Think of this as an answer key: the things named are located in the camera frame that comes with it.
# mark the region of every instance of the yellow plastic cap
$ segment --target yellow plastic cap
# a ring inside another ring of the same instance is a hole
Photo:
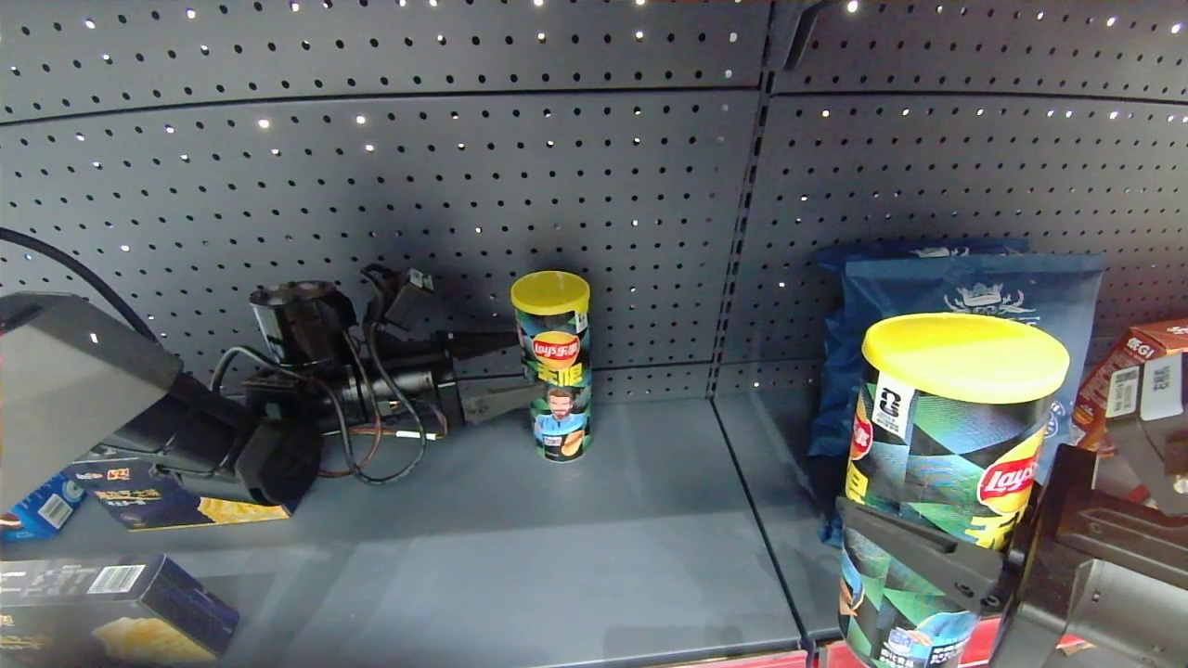
[[[1051,396],[1068,351],[1047,332],[1012,320],[958,313],[903,315],[866,330],[874,368],[930,395],[980,404]]]
[[[512,304],[532,315],[586,313],[590,308],[590,286],[573,273],[537,271],[512,284]]]

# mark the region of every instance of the pegboard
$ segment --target pegboard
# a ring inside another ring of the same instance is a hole
[[[1003,96],[771,102],[723,360],[817,357],[836,288],[811,253],[846,241],[1026,237],[1102,252],[1095,334],[1188,308],[1188,111]]]
[[[270,97],[753,87],[767,2],[0,4],[0,121]]]
[[[742,361],[723,364],[718,374],[718,395],[763,390],[813,390],[821,378],[821,360]]]
[[[593,285],[598,367],[704,363],[756,100],[352,99],[19,125],[0,134],[4,220],[109,279],[198,377],[261,345],[255,286],[333,279],[360,303],[371,261],[434,276],[413,335],[512,328],[512,282],[562,269]],[[2,263],[5,290],[87,294],[45,258],[5,247]]]
[[[1188,99],[1188,7],[824,2],[779,93],[950,92]]]

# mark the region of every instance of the lay's chip can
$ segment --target lay's chip can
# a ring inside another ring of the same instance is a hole
[[[1003,550],[1026,509],[1064,347],[967,314],[884,320],[862,342],[846,497]],[[877,668],[955,668],[978,616],[860,531],[842,536],[839,620]]]
[[[544,383],[532,402],[532,434],[545,459],[571,461],[590,443],[590,289],[563,271],[529,273],[512,285],[512,304],[529,380]]]

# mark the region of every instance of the cracker box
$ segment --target cracker box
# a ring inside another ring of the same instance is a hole
[[[25,497],[0,519],[0,542],[50,538],[62,530],[87,492],[62,473]]]
[[[1073,439],[1076,446],[1104,454],[1112,453],[1113,443],[1106,434],[1106,420],[1133,412],[1138,407],[1137,367],[1146,367],[1154,379],[1163,367],[1178,368],[1177,355],[1186,351],[1188,319],[1140,324],[1126,330],[1106,359],[1081,383],[1076,408],[1073,409]]]
[[[200,497],[141,459],[91,452],[65,470],[132,531],[286,519],[296,503],[254,505]]]
[[[0,657],[178,664],[227,650],[239,613],[165,555],[0,565]]]

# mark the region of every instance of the lay's logo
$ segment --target lay's logo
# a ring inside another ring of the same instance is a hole
[[[1036,478],[1036,454],[1043,430],[1011,448],[978,481],[978,500],[999,515],[1023,510]]]
[[[532,339],[532,354],[552,370],[571,366],[581,348],[581,339],[568,332],[542,332]]]
[[[851,461],[866,456],[872,445],[874,445],[874,427],[866,420],[866,402],[859,396],[858,410],[854,411],[854,431],[849,439]]]

